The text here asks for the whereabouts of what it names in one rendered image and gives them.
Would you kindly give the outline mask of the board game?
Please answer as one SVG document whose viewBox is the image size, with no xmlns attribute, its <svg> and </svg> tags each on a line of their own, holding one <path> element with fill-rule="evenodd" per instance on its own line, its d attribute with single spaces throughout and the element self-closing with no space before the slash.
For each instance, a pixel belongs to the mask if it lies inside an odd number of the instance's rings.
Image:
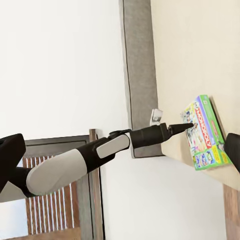
<svg viewBox="0 0 240 240">
<path fill-rule="evenodd" d="M 195 170 L 230 164 L 225 142 L 207 94 L 199 95 L 180 113 L 182 123 L 193 123 L 185 130 Z"/>
</svg>

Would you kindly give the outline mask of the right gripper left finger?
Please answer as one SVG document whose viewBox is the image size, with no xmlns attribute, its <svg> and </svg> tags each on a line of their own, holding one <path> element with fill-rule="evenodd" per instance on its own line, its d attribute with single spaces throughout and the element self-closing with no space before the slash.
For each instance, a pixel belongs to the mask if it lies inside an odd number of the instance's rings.
<svg viewBox="0 0 240 240">
<path fill-rule="evenodd" d="M 22 133 L 0 138 L 0 193 L 26 153 Z"/>
</svg>

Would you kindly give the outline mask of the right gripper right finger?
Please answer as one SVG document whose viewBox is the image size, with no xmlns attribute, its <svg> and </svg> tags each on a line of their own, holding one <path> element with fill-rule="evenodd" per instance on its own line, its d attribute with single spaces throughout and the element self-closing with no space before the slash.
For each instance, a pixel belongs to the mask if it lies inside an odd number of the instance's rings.
<svg viewBox="0 0 240 240">
<path fill-rule="evenodd" d="M 240 173 L 240 135 L 229 133 L 224 143 L 224 151 Z"/>
</svg>

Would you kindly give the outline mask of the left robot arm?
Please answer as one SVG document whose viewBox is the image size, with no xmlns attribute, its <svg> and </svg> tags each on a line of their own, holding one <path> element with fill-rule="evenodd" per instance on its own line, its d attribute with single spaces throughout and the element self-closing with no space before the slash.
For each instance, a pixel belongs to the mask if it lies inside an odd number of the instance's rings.
<svg viewBox="0 0 240 240">
<path fill-rule="evenodd" d="M 163 110 L 153 109 L 150 126 L 132 131 L 117 130 L 83 146 L 49 158 L 34 168 L 17 166 L 0 192 L 0 203 L 45 196 L 78 180 L 113 160 L 116 153 L 157 145 L 194 126 L 193 123 L 160 123 Z M 130 138 L 128 136 L 130 133 Z"/>
</svg>

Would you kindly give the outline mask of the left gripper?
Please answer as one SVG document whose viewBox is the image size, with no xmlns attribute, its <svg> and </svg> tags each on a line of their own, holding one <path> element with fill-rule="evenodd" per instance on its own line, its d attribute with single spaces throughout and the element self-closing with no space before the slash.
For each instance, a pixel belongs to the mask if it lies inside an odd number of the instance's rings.
<svg viewBox="0 0 240 240">
<path fill-rule="evenodd" d="M 173 135 L 181 133 L 194 126 L 193 123 L 170 124 L 165 122 L 160 125 L 149 126 L 141 129 L 144 146 L 153 146 L 169 140 Z"/>
</svg>

